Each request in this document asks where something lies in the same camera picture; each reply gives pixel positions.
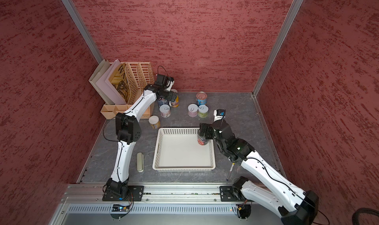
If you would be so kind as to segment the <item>dark can brown lid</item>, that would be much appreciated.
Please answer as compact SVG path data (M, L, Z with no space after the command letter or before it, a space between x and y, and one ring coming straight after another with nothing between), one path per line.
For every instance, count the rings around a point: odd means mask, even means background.
M205 146L209 142L209 140L206 138L206 134L204 132L198 131L197 142L199 145L202 145L202 146Z

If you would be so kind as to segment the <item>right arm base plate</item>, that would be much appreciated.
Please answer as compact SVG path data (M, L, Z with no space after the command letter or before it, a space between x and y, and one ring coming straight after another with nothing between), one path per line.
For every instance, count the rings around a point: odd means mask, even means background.
M222 202L244 202L246 198L242 195L240 189L234 186L220 186L220 197Z

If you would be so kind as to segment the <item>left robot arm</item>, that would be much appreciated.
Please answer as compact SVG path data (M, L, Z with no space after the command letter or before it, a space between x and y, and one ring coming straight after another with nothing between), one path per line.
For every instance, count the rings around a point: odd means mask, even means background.
M112 175L104 187L103 201L132 200L132 192L128 188L129 166L136 142L142 136L139 121L156 99L164 98L169 102L176 99L177 93L171 90L173 85L174 83L170 83L168 86L147 85L136 103L124 113L116 115L117 157Z

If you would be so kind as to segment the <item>tall yellow blue can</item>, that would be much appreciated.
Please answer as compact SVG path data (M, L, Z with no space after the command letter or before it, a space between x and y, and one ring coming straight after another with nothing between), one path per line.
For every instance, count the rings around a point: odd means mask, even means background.
M178 91L175 89L171 89L172 92L175 92L175 100L173 102L170 102L171 107L177 108L179 106L179 95Z

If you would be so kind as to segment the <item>white plastic basket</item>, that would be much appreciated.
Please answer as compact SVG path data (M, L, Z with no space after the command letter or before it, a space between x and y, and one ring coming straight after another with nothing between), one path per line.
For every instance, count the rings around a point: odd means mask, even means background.
M153 160L157 172L207 172L216 168L214 144L198 142L197 127L161 128Z

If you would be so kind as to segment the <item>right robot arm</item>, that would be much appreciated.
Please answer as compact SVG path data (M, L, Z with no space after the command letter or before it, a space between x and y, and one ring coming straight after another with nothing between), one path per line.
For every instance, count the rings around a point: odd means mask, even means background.
M223 119L212 124L201 123L198 136L213 140L231 162L253 174L266 188L240 177L233 185L234 197L260 204L277 215L284 225L311 225L318 214L318 195L304 191L271 167L247 141L235 137Z

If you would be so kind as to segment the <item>blue can pink lid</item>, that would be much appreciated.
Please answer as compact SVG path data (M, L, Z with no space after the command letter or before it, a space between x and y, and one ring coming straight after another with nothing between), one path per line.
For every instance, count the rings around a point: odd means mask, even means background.
M198 92L196 94L196 104L198 106L201 106L201 105L206 105L206 103L207 103L207 94L203 91Z
M157 99L158 106L161 107L162 105L169 105L169 101L164 98Z

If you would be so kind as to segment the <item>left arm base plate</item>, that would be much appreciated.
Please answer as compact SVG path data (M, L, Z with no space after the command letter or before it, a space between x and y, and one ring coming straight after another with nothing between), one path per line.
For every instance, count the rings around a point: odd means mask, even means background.
M102 201L138 202L142 200L144 189L144 186L128 186L121 187L121 189L106 187Z

